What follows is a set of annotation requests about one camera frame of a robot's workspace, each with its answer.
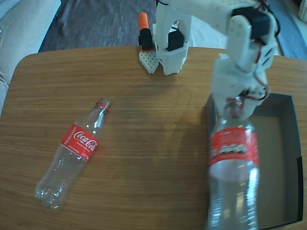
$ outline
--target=plastic bottle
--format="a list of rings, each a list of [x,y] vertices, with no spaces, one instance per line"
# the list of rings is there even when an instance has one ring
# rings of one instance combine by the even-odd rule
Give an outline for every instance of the plastic bottle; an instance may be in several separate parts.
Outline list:
[[[207,230],[256,230],[260,177],[257,137],[242,120],[241,99],[226,102],[210,136],[210,200]]]
[[[44,206],[59,208],[74,180],[83,171],[99,143],[99,134],[111,102],[100,99],[86,115],[77,119],[60,143],[52,164],[35,188]]]

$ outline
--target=red label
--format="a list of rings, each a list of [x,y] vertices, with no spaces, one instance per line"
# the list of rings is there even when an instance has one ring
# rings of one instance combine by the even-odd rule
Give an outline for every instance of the red label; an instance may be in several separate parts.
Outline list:
[[[88,161],[99,141],[83,128],[73,124],[63,138],[62,145],[71,152]]]
[[[226,128],[212,137],[209,165],[219,161],[241,159],[258,166],[257,136],[244,128]]]

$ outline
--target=cardboard box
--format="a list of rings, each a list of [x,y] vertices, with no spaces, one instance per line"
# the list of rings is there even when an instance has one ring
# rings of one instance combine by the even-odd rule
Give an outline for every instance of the cardboard box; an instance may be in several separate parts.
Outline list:
[[[207,102],[208,132],[217,120],[212,96]],[[260,183],[259,229],[267,230],[303,218],[303,165],[295,108],[291,96],[272,93],[250,117],[257,136]]]

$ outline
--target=wooden table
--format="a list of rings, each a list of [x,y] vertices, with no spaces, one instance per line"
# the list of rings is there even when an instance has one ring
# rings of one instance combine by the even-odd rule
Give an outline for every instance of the wooden table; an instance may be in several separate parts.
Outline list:
[[[221,50],[191,48],[183,70],[172,76],[161,68],[147,74],[138,52],[138,47],[76,49],[21,61],[0,119],[0,229],[203,229],[204,106]],[[307,62],[276,57],[268,79],[274,92],[294,97],[305,154]],[[34,199],[35,184],[72,121],[100,97],[113,103],[100,148],[64,210],[51,211]],[[307,229],[306,207],[304,221],[284,229]]]

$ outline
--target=white robotic arm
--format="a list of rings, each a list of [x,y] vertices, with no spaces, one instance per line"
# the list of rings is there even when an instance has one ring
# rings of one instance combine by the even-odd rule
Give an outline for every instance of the white robotic arm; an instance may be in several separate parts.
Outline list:
[[[276,20],[256,9],[254,0],[160,0],[153,25],[156,58],[165,75],[178,73],[186,60],[191,16],[228,36],[226,54],[215,62],[212,93],[219,114],[228,98],[242,96],[244,118],[269,95],[265,69],[277,48]],[[170,33],[174,22],[180,28]]]

